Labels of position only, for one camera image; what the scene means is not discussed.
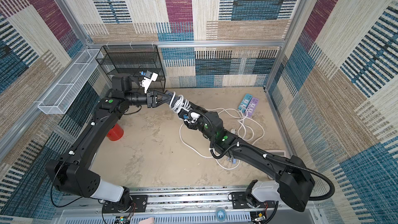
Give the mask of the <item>teal power strip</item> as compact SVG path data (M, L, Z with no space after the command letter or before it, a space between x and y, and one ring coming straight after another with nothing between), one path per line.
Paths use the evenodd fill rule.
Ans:
M244 114L250 101L252 100L251 94L246 94L238 106L238 109Z

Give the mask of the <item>black power strip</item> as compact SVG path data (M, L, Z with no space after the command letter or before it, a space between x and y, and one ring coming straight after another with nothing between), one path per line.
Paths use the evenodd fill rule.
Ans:
M198 110L203 113L206 113L207 110L195 105L194 103L189 102L183 95L177 95L176 92L168 91L173 93L172 100L170 101L169 108L178 115L179 119L182 119L182 111L191 111L191 110Z

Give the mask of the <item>purple power strip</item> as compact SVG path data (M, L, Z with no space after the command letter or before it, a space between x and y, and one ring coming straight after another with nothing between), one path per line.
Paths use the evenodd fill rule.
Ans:
M251 118L257 105L259 104L259 99L257 99L256 97L253 97L248 106L246 107L246 112L247 112L247 116L248 118Z

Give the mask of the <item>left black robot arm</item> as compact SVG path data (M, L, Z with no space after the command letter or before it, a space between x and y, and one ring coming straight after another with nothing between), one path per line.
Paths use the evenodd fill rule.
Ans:
M129 190L101 179L90 170L93 158L109 131L130 106L155 108L164 103L175 103L174 94L158 90L135 92L129 74L116 74L110 92L95 107L94 114L74 142L58 160L50 160L46 171L56 190L83 198L112 202L126 208L131 204Z

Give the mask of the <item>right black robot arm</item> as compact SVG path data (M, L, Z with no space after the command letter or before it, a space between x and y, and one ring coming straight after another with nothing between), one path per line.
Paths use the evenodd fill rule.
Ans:
M315 181L300 158L277 156L247 143L225 129L216 112L191 110L178 116L187 128L200 131L210 141L213 158L236 158L266 173L279 184L277 192L286 205L298 212L306 209Z

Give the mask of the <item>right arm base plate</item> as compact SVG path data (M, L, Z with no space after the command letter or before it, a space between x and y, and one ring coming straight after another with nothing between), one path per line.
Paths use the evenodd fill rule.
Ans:
M233 209L245 209L245 208L274 208L276 206L276 201L266 201L263 203L258 203L256 206L250 204L246 195L243 191L231 192L227 196L228 200L232 202Z

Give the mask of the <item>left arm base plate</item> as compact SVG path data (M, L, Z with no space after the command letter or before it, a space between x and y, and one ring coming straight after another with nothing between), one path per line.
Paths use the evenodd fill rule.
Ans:
M103 214L143 213L146 211L148 195L132 195L127 204L106 201L103 204Z

